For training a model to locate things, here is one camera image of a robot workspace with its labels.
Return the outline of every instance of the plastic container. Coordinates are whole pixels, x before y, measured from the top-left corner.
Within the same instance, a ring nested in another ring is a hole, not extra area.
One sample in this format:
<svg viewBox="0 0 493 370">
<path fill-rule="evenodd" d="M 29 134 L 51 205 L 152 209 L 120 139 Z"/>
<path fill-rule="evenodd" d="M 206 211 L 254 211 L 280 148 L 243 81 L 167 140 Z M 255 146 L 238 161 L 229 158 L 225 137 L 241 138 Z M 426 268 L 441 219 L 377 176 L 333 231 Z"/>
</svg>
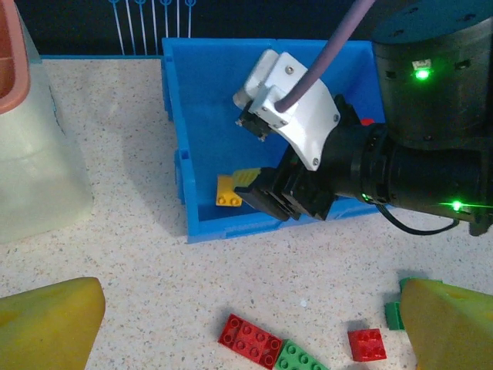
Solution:
<svg viewBox="0 0 493 370">
<path fill-rule="evenodd" d="M 287 143 L 279 135 L 260 142 L 235 125 L 240 111 L 234 93 L 267 48 L 289 52 L 310 66 L 325 41 L 273 39 L 164 39 L 163 88 L 166 111 L 178 136 L 175 155 L 179 198 L 186 205 L 188 241 L 195 243 L 315 222 L 285 223 L 248 206 L 216 206 L 217 176 L 251 167 L 275 167 Z M 322 80 L 343 93 L 361 118 L 384 122 L 370 42 L 348 42 Z M 328 220 L 376 212 L 374 206 L 340 198 Z"/>
<path fill-rule="evenodd" d="M 87 218 L 92 192 L 39 54 L 0 0 L 0 243 Z"/>
</svg>

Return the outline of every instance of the white countertop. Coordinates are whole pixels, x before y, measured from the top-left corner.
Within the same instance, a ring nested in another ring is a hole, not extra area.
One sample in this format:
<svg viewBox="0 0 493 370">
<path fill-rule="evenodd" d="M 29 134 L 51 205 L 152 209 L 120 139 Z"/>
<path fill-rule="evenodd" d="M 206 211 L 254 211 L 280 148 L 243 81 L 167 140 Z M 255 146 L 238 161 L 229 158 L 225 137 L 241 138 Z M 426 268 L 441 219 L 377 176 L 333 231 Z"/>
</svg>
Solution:
<svg viewBox="0 0 493 370">
<path fill-rule="evenodd" d="M 44 62 L 79 135 L 95 194 L 90 220 L 0 245 L 0 296 L 95 276 L 106 314 L 87 369 L 261 369 L 217 343 L 233 312 L 293 339 L 332 370 L 414 370 L 384 303 L 428 276 L 493 294 L 491 233 L 467 224 L 414 237 L 375 214 L 236 240 L 186 244 L 176 134 L 158 60 Z M 417 228 L 448 220 L 396 210 Z M 380 328 L 388 360 L 356 364 L 347 329 Z"/>
</svg>

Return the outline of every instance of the yellow object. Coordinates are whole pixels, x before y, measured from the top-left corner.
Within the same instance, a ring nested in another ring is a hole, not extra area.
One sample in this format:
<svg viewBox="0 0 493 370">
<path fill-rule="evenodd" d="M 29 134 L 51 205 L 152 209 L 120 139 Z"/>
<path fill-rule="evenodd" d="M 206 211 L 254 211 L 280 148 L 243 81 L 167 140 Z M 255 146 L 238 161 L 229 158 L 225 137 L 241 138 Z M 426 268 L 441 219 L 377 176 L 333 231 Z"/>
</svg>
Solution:
<svg viewBox="0 0 493 370">
<path fill-rule="evenodd" d="M 248 187 L 260 174 L 260 168 L 248 168 L 233 173 L 234 187 Z"/>
<path fill-rule="evenodd" d="M 0 369 L 83 370 L 105 309 L 95 277 L 0 299 Z"/>
<path fill-rule="evenodd" d="M 493 368 L 493 296 L 410 279 L 401 317 L 423 370 Z"/>
<path fill-rule="evenodd" d="M 216 205 L 221 207 L 240 207 L 242 199 L 234 192 L 234 181 L 231 176 L 217 177 Z"/>
</svg>

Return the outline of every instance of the blue plastic bin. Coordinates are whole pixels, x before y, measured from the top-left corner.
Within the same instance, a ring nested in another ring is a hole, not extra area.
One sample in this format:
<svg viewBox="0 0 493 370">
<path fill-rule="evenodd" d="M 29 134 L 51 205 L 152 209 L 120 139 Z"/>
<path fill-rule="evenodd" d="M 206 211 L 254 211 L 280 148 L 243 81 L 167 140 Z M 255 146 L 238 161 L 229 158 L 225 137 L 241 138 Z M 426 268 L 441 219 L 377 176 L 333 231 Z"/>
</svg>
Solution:
<svg viewBox="0 0 493 370">
<path fill-rule="evenodd" d="M 289 52 L 310 66 L 325 41 L 274 39 L 163 39 L 163 89 L 166 111 L 175 123 L 179 198 L 186 205 L 188 242 L 211 241 L 314 222 L 309 217 L 285 223 L 243 204 L 217 207 L 217 176 L 251 167 L 276 167 L 286 141 L 269 135 L 260 142 L 235 124 L 240 110 L 234 93 L 265 49 Z M 333 94 L 343 93 L 361 118 L 384 121 L 370 42 L 350 41 L 322 80 Z M 375 212 L 357 200 L 337 200 L 329 220 Z"/>
</svg>

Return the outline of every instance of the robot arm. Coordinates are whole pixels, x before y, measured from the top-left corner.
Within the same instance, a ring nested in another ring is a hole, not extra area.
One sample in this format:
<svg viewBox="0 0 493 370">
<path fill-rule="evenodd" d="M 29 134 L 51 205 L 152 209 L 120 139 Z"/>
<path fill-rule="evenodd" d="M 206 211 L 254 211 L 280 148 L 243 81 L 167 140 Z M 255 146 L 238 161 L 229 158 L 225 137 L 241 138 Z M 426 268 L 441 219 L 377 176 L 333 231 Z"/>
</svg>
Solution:
<svg viewBox="0 0 493 370">
<path fill-rule="evenodd" d="M 436 234 L 459 220 L 471 235 L 486 233 L 493 224 L 493 2 L 419 2 L 382 23 L 373 46 L 386 123 L 369 126 L 320 80 L 281 113 L 277 103 L 307 70 L 286 53 L 263 54 L 235 95 L 238 122 L 261 139 L 279 133 L 290 146 L 277 168 L 238 180 L 235 192 L 279 220 L 325 220 L 337 197 L 353 197 L 413 234 Z M 413 230 L 386 205 L 454 222 Z"/>
</svg>

